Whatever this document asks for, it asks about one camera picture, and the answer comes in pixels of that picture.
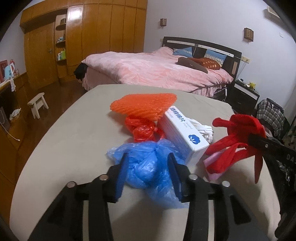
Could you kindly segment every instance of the white towel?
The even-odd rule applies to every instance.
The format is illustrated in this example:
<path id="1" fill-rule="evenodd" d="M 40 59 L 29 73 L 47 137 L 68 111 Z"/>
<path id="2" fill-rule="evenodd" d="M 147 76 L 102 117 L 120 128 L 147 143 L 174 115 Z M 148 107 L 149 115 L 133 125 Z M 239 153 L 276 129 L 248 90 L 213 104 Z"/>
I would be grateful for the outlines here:
<path id="1" fill-rule="evenodd" d="M 11 85 L 11 92 L 15 91 L 15 82 L 13 81 L 13 78 L 9 80 Z"/>
<path id="2" fill-rule="evenodd" d="M 20 110 L 21 110 L 21 108 L 14 110 L 14 111 L 10 114 L 9 119 L 12 120 L 14 117 L 16 117 L 16 116 L 19 114 Z"/>
<path id="3" fill-rule="evenodd" d="M 192 125 L 202 134 L 202 136 L 207 140 L 208 143 L 211 143 L 213 141 L 213 128 L 211 126 L 205 126 L 199 123 L 195 119 L 187 118 Z"/>

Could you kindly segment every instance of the power cord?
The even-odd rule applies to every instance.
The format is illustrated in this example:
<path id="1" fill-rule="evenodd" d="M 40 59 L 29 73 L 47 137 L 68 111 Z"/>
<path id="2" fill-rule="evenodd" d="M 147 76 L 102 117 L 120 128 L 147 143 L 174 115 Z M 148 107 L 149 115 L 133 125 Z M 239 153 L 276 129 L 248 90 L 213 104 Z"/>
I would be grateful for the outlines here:
<path id="1" fill-rule="evenodd" d="M 239 78 L 240 74 L 242 73 L 242 71 L 244 70 L 245 66 L 246 66 L 247 62 L 244 63 L 244 66 L 242 67 L 240 73 L 237 75 L 237 79 Z"/>
<path id="2" fill-rule="evenodd" d="M 2 124 L 4 124 L 4 116 L 3 116 L 3 113 L 2 113 L 2 111 L 0 110 L 0 112 L 1 112 L 1 114 L 2 114 L 2 118 L 3 118 L 3 123 L 1 123 L 1 121 L 0 121 L 0 124 L 1 124 L 1 126 L 3 127 L 3 129 L 13 138 L 13 139 L 15 139 L 16 141 L 20 141 L 20 139 L 16 139 L 15 137 L 13 137 L 6 129 L 5 129 L 5 127 L 2 125 Z"/>

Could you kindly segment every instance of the desk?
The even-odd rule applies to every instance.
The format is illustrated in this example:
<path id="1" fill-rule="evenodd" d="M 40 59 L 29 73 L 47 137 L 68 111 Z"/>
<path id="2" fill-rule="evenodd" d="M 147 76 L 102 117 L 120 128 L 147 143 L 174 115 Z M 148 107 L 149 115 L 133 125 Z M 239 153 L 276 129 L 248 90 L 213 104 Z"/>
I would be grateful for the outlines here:
<path id="1" fill-rule="evenodd" d="M 1 83 L 0 85 L 0 92 L 2 92 L 4 89 L 6 89 L 8 87 L 8 85 L 10 84 L 10 82 L 3 82 L 3 84 Z"/>
<path id="2" fill-rule="evenodd" d="M 49 129 L 27 161 L 17 182 L 10 213 L 10 228 L 25 241 L 40 217 L 69 181 L 87 183 L 107 172 L 113 163 L 106 152 L 131 135 L 124 116 L 110 112 L 110 104 L 126 94 L 175 93 L 182 113 L 205 125 L 217 117 L 229 119 L 224 102 L 182 91 L 139 85 L 99 85 L 76 101 Z M 214 128 L 214 141 L 226 136 L 226 128 Z M 202 163 L 191 170 L 205 176 Z M 254 184 L 254 158 L 236 163 L 224 176 L 250 206 L 269 237 L 280 220 L 279 203 L 264 164 Z M 108 204 L 114 240 L 183 240 L 187 209 L 163 210 L 143 190 L 124 186 L 117 204 Z"/>

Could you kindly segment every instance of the kettle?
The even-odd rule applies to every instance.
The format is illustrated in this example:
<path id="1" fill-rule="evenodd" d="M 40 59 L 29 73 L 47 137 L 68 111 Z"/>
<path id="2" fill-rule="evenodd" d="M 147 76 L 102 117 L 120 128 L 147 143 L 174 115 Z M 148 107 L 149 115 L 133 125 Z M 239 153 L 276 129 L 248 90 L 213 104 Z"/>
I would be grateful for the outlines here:
<path id="1" fill-rule="evenodd" d="M 11 63 L 4 69 L 4 80 L 10 80 L 15 76 L 15 65 Z"/>

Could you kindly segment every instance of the blue logo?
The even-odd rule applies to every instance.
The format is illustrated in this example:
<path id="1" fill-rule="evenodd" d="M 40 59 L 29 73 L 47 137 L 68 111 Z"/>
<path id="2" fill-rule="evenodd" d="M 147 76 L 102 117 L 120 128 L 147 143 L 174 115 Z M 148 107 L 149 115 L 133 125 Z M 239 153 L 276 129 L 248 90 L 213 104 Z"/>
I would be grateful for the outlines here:
<path id="1" fill-rule="evenodd" d="M 196 135 L 189 135 L 188 137 L 193 144 L 197 145 L 198 143 L 200 143 L 200 139 Z"/>

